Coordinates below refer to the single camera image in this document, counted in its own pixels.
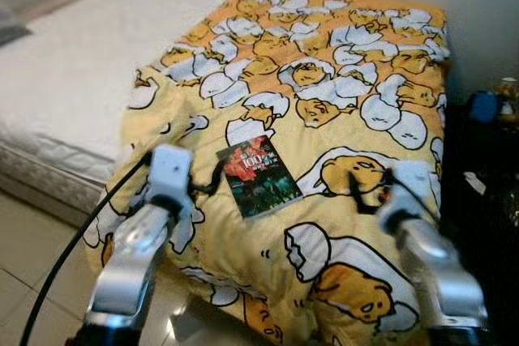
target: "black cable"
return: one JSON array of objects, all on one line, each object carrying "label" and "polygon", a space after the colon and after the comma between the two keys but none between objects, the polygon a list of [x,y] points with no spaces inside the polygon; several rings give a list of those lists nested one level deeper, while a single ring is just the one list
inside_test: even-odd
[{"label": "black cable", "polygon": [[427,214],[429,214],[429,216],[431,216],[431,218],[435,221],[435,223],[438,226],[440,226],[440,218],[433,211],[431,211],[431,209],[423,202],[423,200],[417,194],[415,194],[405,183],[398,180],[393,174],[391,175],[391,178],[389,180],[391,180],[395,184],[398,184],[399,186],[404,188],[407,192],[409,192],[409,194],[411,196],[413,196],[414,200],[416,200],[418,202],[418,204],[420,204],[420,206],[422,206],[422,208],[427,212]]},{"label": "black cable", "polygon": [[52,269],[50,270],[49,275],[47,276],[47,279],[45,280],[43,286],[41,287],[40,293],[38,293],[38,298],[36,299],[36,302],[34,303],[34,306],[32,307],[31,314],[29,315],[29,318],[27,319],[27,323],[25,324],[24,328],[24,334],[22,335],[22,340],[19,342],[19,346],[27,346],[29,341],[29,336],[31,335],[32,328],[34,327],[34,323],[36,322],[36,318],[38,316],[38,313],[40,312],[40,308],[43,305],[43,302],[45,301],[45,297],[47,296],[47,292],[50,289],[50,286],[52,285],[54,278],[58,274],[59,270],[61,269],[62,265],[65,263],[68,256],[71,254],[74,247],[77,245],[77,243],[81,240],[83,237],[83,234],[85,231],[87,231],[88,226],[96,219],[96,216],[99,214],[101,209],[113,198],[115,193],[121,189],[121,187],[130,179],[131,176],[137,172],[137,170],[143,166],[144,164],[149,164],[151,161],[151,153],[145,154],[137,164],[135,164],[127,174],[124,175],[124,177],[112,188],[108,194],[97,204],[96,208],[92,211],[88,219],[84,222],[84,224],[78,229],[77,233],[74,235],[74,237],[71,239],[71,241],[66,246],[65,250],[61,253],[61,255],[58,258],[58,261],[54,264]]}]

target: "tile floor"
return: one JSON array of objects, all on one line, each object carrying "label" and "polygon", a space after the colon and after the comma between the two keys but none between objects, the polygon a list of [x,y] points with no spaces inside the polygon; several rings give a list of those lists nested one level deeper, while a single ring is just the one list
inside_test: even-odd
[{"label": "tile floor", "polygon": [[[0,191],[0,346],[18,344],[37,293],[74,232],[69,225]],[[67,337],[77,332],[95,279],[84,247],[79,244],[49,291],[33,328],[30,345],[61,346]],[[187,291],[178,290],[172,282],[165,273],[157,278],[141,345],[180,345],[169,316],[177,306],[177,299],[184,299]],[[214,341],[215,335],[218,334],[203,329],[182,345],[207,344],[206,340]],[[231,336],[223,339],[221,345],[251,346],[251,343]]]}]

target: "book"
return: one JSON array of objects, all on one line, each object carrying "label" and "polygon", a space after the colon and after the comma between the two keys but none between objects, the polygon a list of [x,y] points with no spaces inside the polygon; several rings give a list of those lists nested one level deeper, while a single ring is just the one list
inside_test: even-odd
[{"label": "book", "polygon": [[244,218],[264,216],[302,197],[268,136],[249,139],[217,153]]}]

